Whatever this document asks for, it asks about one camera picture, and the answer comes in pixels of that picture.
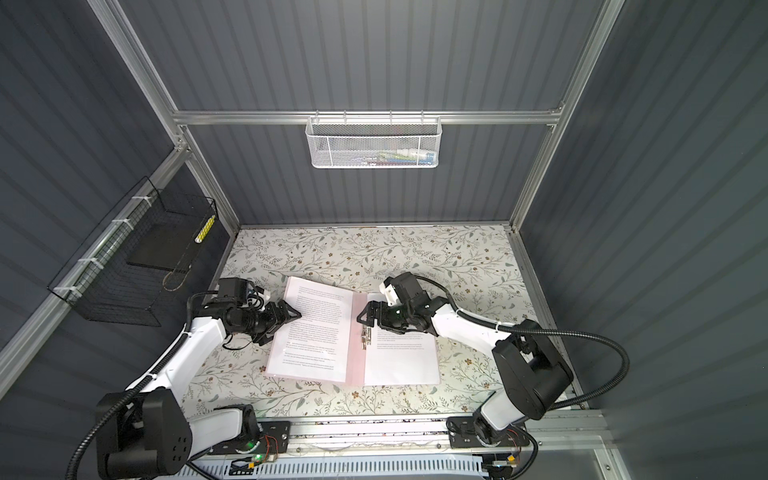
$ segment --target white mesh basket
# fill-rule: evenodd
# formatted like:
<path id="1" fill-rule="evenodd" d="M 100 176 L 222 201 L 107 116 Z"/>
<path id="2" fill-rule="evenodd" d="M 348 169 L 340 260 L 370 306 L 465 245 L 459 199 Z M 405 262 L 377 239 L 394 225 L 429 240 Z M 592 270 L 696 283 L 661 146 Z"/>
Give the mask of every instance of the white mesh basket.
<path id="1" fill-rule="evenodd" d="M 413 124 L 331 124 L 310 118 L 306 140 L 317 168 L 437 167 L 440 119 Z"/>

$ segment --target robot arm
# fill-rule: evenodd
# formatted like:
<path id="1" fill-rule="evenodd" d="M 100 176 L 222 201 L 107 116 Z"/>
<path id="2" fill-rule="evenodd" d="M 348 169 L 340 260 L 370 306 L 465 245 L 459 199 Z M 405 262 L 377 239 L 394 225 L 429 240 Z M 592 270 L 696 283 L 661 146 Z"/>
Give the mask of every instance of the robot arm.
<path id="1" fill-rule="evenodd" d="M 358 315 L 358 322 L 400 334 L 444 336 L 495 361 L 504 389 L 494 392 L 473 415 L 475 433 L 486 445 L 496 443 L 510 424 L 526 418 L 540 419 L 573 381 L 573 372 L 546 336 L 499 332 L 471 323 L 451 299 L 430 299 L 419 280 L 408 272 L 386 279 L 381 291 L 387 301 L 368 303 Z M 517 327 L 531 331 L 541 328 L 530 319 Z M 532 359 L 526 361 L 523 353 L 531 354 Z"/>
<path id="2" fill-rule="evenodd" d="M 243 453 L 255 448 L 261 432 L 252 406 L 224 407 L 187 421 L 180 403 L 197 370 L 229 335 L 246 333 L 254 343 L 264 345 L 282 325 L 301 317 L 284 300 L 275 303 L 269 298 L 267 291 L 247 280 L 219 280 L 217 295 L 127 390 L 147 376 L 151 381 L 98 432 L 102 478 L 173 475 L 189 458 L 226 441 L 233 441 L 233 448 Z M 97 418 L 124 395 L 104 396 L 97 406 Z"/>

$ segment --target black cable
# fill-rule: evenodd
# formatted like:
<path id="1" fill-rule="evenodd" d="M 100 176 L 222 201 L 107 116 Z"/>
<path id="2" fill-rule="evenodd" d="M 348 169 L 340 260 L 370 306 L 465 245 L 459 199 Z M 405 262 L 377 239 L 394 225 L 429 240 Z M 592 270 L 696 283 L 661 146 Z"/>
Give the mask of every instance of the black cable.
<path id="1" fill-rule="evenodd" d="M 192 302 L 199 296 L 214 295 L 219 293 L 219 290 L 208 290 L 207 292 L 195 293 L 187 299 L 187 321 L 184 324 L 184 332 L 190 332 L 192 330 Z"/>
<path id="2" fill-rule="evenodd" d="M 230 475 L 248 475 L 255 467 L 256 462 L 252 457 L 236 458 L 230 463 Z"/>
<path id="3" fill-rule="evenodd" d="M 531 456 L 528 457 L 528 460 L 525 461 L 522 467 L 515 468 L 512 476 L 509 477 L 508 480 L 515 480 L 515 478 L 520 478 L 524 473 L 528 471 L 531 465 L 533 465 L 533 462 L 536 459 L 536 455 L 538 455 L 538 442 L 535 438 L 533 438 L 533 435 L 528 433 L 528 430 L 526 429 L 520 429 L 514 426 L 512 426 L 512 428 L 515 429 L 516 432 L 519 432 L 524 437 L 528 438 L 528 440 L 531 442 L 531 445 L 533 445 L 533 451 L 531 452 Z"/>
<path id="4" fill-rule="evenodd" d="M 232 334 L 232 333 L 230 333 L 228 337 L 229 337 L 229 340 L 227 340 L 227 341 L 226 341 L 226 342 L 225 342 L 225 343 L 224 343 L 224 344 L 221 346 L 221 348 L 223 348 L 223 349 L 225 349 L 225 350 L 229 350 L 230 352 L 236 352 L 237 350 L 242 350 L 242 349 L 244 349 L 244 348 L 247 348 L 248 346 L 250 346 L 252 343 L 255 343 L 255 342 L 252 340 L 252 341 L 250 341 L 250 342 L 246 343 L 244 346 L 241 346 L 239 349 L 231 349 L 231 348 L 230 348 L 230 347 L 228 347 L 227 345 L 229 345 L 229 344 L 232 342 L 232 340 L 235 338 L 235 335 L 234 335 L 234 334 Z"/>
<path id="5" fill-rule="evenodd" d="M 69 464 L 67 465 L 67 473 L 65 475 L 65 480 L 76 480 L 78 477 L 78 468 L 80 467 L 80 461 L 83 459 L 83 454 L 85 453 L 85 450 L 88 449 L 88 446 L 93 442 L 94 438 L 96 437 L 96 433 L 101 430 L 104 425 L 107 425 L 107 422 L 117 415 L 117 413 L 125 407 L 128 403 L 131 402 L 131 400 L 141 392 L 141 390 L 144 389 L 145 386 L 149 384 L 149 382 L 152 381 L 152 379 L 163 369 L 163 367 L 166 366 L 168 362 L 170 362 L 170 359 L 173 358 L 174 355 L 176 355 L 176 352 L 179 351 L 181 346 L 184 344 L 184 342 L 187 341 L 187 333 L 184 332 L 179 337 L 179 340 L 176 341 L 176 343 L 168 350 L 168 353 L 166 353 L 163 358 L 160 359 L 159 362 L 152 368 L 152 370 L 149 371 L 149 373 L 141 379 L 141 381 L 136 384 L 136 386 L 130 390 L 127 390 L 125 392 L 125 395 L 123 395 L 113 406 L 110 408 L 99 420 L 96 422 L 96 425 L 94 425 L 91 430 L 88 431 L 88 433 L 85 435 L 83 440 L 80 442 L 80 445 L 74 450 L 74 453 L 72 454 L 72 458 L 69 459 Z"/>
<path id="6" fill-rule="evenodd" d="M 197 460 L 200 457 L 204 457 L 205 455 L 208 455 L 209 449 L 200 450 L 198 453 L 192 455 L 190 458 L 187 458 L 188 462 L 192 462 L 193 460 Z"/>
<path id="7" fill-rule="evenodd" d="M 602 343 L 603 345 L 610 346 L 613 350 L 615 350 L 619 356 L 621 357 L 621 367 L 619 368 L 616 375 L 613 376 L 610 380 L 608 380 L 606 383 L 604 383 L 602 386 L 597 387 L 596 389 L 592 390 L 591 392 L 584 393 L 579 396 L 575 396 L 572 399 L 563 400 L 562 402 L 556 402 L 553 404 L 549 409 L 550 410 L 556 410 L 561 409 L 563 407 L 576 405 L 577 403 L 586 402 L 587 400 L 593 399 L 597 396 L 603 395 L 607 391 L 613 389 L 616 385 L 618 385 L 621 380 L 624 379 L 624 377 L 627 376 L 629 373 L 629 355 L 627 354 L 627 350 L 624 349 L 623 346 L 619 345 L 615 341 L 604 337 L 602 335 L 597 335 L 595 333 L 589 333 L 589 332 L 580 332 L 577 330 L 553 330 L 553 329 L 525 329 L 521 328 L 519 326 L 506 326 L 506 325 L 497 325 L 496 323 L 489 322 L 487 320 L 479 319 L 476 316 L 469 315 L 467 312 L 460 311 L 459 308 L 456 306 L 456 302 L 453 300 L 453 297 L 451 296 L 451 293 L 446 289 L 443 285 L 440 283 L 435 282 L 432 279 L 426 278 L 425 276 L 419 276 L 414 275 L 417 280 L 423 280 L 427 283 L 431 283 L 432 285 L 438 287 L 440 290 L 442 290 L 446 297 L 448 298 L 448 302 L 451 304 L 451 308 L 456 311 L 456 314 L 459 315 L 461 318 L 469 320 L 472 323 L 475 323 L 480 326 L 484 326 L 489 329 L 497 329 L 502 332 L 506 333 L 514 333 L 515 335 L 540 335 L 540 336 L 570 336 L 574 338 L 579 339 L 585 339 L 585 340 L 592 340 L 593 342 Z"/>
<path id="8" fill-rule="evenodd" d="M 248 299 L 254 299 L 254 300 L 256 300 L 256 301 L 253 303 L 253 305 L 249 305 L 249 306 L 248 306 L 248 309 L 249 309 L 249 310 L 250 310 L 250 309 L 253 309 L 253 310 L 259 311 L 259 310 L 261 309 L 261 307 L 263 307 L 263 306 L 264 306 L 264 299 L 263 299 L 263 298 L 261 298 L 261 297 L 260 297 L 260 296 L 258 296 L 258 295 L 249 295 L 249 296 L 248 296 Z"/>
<path id="9" fill-rule="evenodd" d="M 187 467 L 192 468 L 195 473 L 205 478 L 206 480 L 220 480 L 218 477 L 213 476 L 212 474 L 195 465 L 191 460 L 187 462 Z"/>

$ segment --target red wire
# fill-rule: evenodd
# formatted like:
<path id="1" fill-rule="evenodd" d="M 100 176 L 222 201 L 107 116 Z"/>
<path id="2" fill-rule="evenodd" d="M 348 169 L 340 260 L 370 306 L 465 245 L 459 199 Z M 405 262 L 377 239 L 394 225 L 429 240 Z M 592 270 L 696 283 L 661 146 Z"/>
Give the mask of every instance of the red wire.
<path id="1" fill-rule="evenodd" d="M 520 435 L 515 430 L 507 429 L 507 432 L 512 432 L 515 434 L 516 437 L 520 438 Z M 518 447 L 518 443 L 511 437 L 509 434 L 507 434 L 507 437 L 512 440 L 512 443 L 515 444 L 515 448 L 518 450 L 518 455 L 520 455 L 520 452 L 523 451 L 522 447 Z"/>
<path id="2" fill-rule="evenodd" d="M 266 439 L 266 455 L 269 456 L 270 454 L 270 439 L 275 441 L 275 455 L 277 455 L 277 439 L 269 435 L 265 435 L 264 438 Z"/>

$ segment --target black wire basket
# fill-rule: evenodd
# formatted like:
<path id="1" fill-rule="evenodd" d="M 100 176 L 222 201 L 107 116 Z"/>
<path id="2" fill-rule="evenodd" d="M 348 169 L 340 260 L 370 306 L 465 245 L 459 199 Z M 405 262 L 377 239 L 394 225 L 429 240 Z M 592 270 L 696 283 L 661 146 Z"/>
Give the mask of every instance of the black wire basket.
<path id="1" fill-rule="evenodd" d="M 152 190 L 48 289 L 88 320 L 160 326 L 184 303 L 181 287 L 216 219 L 211 198 Z"/>

